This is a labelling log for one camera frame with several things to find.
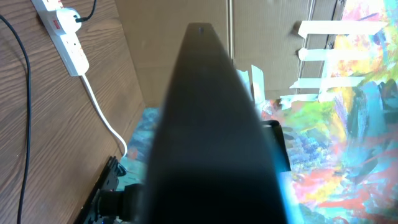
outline blurry black object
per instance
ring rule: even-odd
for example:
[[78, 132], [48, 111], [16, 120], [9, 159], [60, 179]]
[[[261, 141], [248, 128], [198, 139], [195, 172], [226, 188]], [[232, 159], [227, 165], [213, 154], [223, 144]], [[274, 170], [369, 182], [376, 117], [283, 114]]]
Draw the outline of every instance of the blurry black object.
[[94, 185], [86, 203], [81, 208], [79, 216], [75, 220], [76, 224], [93, 224], [102, 223], [106, 224], [113, 223], [116, 216], [104, 217], [100, 215], [98, 211], [98, 202], [100, 201], [101, 195], [105, 192], [114, 192], [119, 184], [118, 177], [126, 175], [126, 170], [120, 165], [116, 157], [110, 157], [105, 165], [102, 173], [99, 175], [97, 182]]
[[273, 153], [276, 154], [275, 156], [279, 157], [277, 159], [279, 165], [279, 169], [277, 169], [277, 172], [292, 171], [292, 169], [290, 168], [289, 157], [286, 151], [285, 138], [282, 126], [279, 124], [278, 121], [274, 120], [261, 121], [261, 125], [265, 134], [273, 136], [275, 141], [274, 144], [277, 144], [278, 146], [271, 149], [274, 151]]
[[97, 217], [143, 224], [287, 223], [277, 180], [287, 170], [279, 123], [260, 123], [211, 24], [190, 24], [143, 194], [103, 190], [91, 204]]

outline cardboard box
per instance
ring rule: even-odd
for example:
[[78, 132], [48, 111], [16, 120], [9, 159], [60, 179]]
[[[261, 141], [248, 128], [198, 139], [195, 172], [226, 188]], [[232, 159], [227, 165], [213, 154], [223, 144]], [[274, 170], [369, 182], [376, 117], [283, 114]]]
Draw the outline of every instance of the cardboard box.
[[299, 93], [298, 77], [322, 73], [321, 62], [301, 63], [302, 47], [324, 49], [333, 38], [294, 33], [302, 20], [341, 19], [340, 0], [116, 0], [121, 23], [147, 106], [163, 102], [185, 29], [210, 22], [240, 70], [264, 72], [265, 96]]

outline power plug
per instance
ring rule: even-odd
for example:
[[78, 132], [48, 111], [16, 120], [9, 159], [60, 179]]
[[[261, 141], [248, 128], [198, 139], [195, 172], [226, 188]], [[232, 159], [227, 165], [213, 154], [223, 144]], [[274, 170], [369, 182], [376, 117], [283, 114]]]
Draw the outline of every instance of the power plug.
[[60, 0], [32, 0], [55, 48], [71, 76], [84, 75], [88, 61], [76, 31], [81, 27], [79, 13], [63, 7]]

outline white tape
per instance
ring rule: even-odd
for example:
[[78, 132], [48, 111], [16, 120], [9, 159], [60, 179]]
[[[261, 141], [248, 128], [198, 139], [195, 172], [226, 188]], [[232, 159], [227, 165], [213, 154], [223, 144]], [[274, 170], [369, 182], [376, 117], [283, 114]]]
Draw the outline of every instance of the white tape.
[[240, 70], [236, 70], [238, 72], [238, 77], [241, 79], [241, 82], [243, 84], [244, 89], [246, 90], [249, 99], [253, 100], [253, 97], [251, 95], [251, 89], [250, 89], [250, 79], [249, 79], [249, 72], [248, 71], [240, 71]]
[[264, 74], [260, 68], [256, 66], [251, 66], [251, 75], [253, 79], [253, 92], [254, 92], [254, 102], [261, 103], [266, 100], [265, 88], [264, 88]]
[[299, 78], [290, 88], [354, 87], [365, 77]]
[[328, 92], [324, 91], [319, 94], [318, 101], [320, 103], [333, 101], [335, 99], [336, 95], [337, 95], [337, 93], [328, 93]]
[[315, 49], [302, 48], [298, 52], [302, 61], [326, 61], [326, 60], [366, 60], [370, 57], [369, 52], [360, 50], [336, 50], [336, 49]]
[[299, 95], [287, 95], [280, 96], [282, 105], [282, 110], [289, 109], [292, 107], [292, 103], [296, 101], [317, 101], [318, 94], [299, 94]]
[[365, 34], [374, 35], [387, 25], [371, 21], [302, 21], [298, 34]]

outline power cord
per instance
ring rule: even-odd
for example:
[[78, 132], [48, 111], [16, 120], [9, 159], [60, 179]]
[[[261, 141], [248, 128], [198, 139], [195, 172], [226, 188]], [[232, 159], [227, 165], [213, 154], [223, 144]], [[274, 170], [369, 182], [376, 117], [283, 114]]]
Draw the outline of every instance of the power cord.
[[119, 139], [119, 141], [123, 144], [124, 146], [124, 154], [123, 157], [125, 157], [127, 155], [127, 144], [124, 141], [124, 139], [111, 127], [111, 125], [109, 124], [108, 120], [106, 120], [104, 114], [101, 111], [101, 108], [97, 102], [97, 99], [95, 98], [95, 94], [93, 92], [93, 89], [90, 86], [90, 83], [87, 80], [86, 75], [81, 75], [81, 79], [83, 80], [83, 83], [85, 84], [86, 90], [88, 92], [88, 95], [90, 96], [91, 101], [93, 102], [94, 108], [97, 111], [98, 115], [100, 116], [100, 118], [102, 119], [102, 122], [105, 124], [105, 126], [108, 128], [108, 130], [110, 132], [112, 132], [112, 134], [117, 137]]
[[97, 0], [94, 0], [93, 9], [91, 10], [90, 15], [88, 15], [87, 17], [78, 18], [78, 19], [76, 19], [76, 22], [86, 22], [87, 20], [89, 20], [94, 14], [96, 3], [97, 3]]
[[18, 41], [19, 46], [21, 47], [22, 53], [24, 54], [26, 60], [26, 67], [27, 67], [27, 75], [26, 75], [26, 88], [27, 88], [27, 124], [26, 124], [26, 161], [25, 161], [25, 171], [24, 171], [24, 178], [22, 180], [22, 187], [21, 187], [21, 195], [19, 196], [19, 206], [18, 206], [18, 216], [17, 216], [17, 223], [20, 224], [22, 220], [22, 206], [24, 205], [24, 195], [25, 195], [25, 188], [26, 188], [26, 181], [27, 175], [29, 170], [29, 157], [30, 157], [30, 130], [32, 124], [32, 102], [30, 97], [30, 63], [29, 58], [27, 56], [26, 50], [24, 45], [22, 44], [17, 32], [11, 26], [11, 24], [2, 16], [0, 15], [0, 19], [10, 28], [11, 32], [14, 34], [15, 38]]

